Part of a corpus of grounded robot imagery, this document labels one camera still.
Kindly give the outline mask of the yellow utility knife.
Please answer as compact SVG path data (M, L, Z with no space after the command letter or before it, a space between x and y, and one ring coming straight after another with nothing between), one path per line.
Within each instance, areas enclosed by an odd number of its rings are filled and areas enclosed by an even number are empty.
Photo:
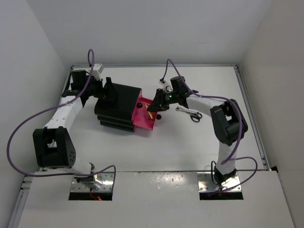
M153 120L154 117L153 117L152 113L148 110L147 110L147 112L148 112L148 115L149 115L150 119Z

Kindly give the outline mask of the silver ratchet wrench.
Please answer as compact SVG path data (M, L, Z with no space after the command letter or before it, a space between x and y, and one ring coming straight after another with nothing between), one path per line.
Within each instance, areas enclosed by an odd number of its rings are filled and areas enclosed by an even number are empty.
M191 111L191 110L188 110L188 109L183 109L181 107L176 107L175 110L179 111L179 112L187 113L189 115L198 116L199 118L201 118L201 114L199 112Z

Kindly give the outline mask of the black drawer cabinet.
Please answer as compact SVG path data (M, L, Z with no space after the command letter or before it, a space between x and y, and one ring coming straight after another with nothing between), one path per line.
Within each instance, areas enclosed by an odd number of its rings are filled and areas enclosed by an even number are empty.
M97 100L94 113L102 126L133 132L132 115L141 88L113 83L118 94L116 104L102 104Z

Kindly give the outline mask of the pink top drawer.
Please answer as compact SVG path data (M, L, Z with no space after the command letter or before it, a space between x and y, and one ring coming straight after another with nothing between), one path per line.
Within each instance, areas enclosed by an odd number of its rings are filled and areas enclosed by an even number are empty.
M139 95L138 95L137 102L136 102L137 109L142 108L141 98L142 98L142 89L139 91Z

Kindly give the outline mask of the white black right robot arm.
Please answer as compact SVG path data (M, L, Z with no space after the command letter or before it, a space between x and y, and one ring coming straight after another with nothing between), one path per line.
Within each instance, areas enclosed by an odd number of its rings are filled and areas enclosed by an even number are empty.
M196 110L212 120L213 130L219 141L218 160L214 167L213 180L222 183L236 175L236 154L248 125L237 102L219 96L201 95L190 90L184 77L176 76L169 85L160 79L162 88L156 90L155 97L147 108L149 112L167 111L171 104L179 104L187 109Z

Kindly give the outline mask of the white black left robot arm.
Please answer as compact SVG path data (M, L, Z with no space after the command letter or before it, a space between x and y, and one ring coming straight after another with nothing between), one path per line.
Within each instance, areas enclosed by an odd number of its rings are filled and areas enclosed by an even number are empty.
M106 99L111 94L103 87L101 72L96 65L91 70L72 70L61 95L60 104L56 107L51 120L43 128L35 129L33 132L38 166L64 170L65 174L73 174L75 179L84 185L97 184L101 174L95 173L92 163L77 157L69 130L89 97Z

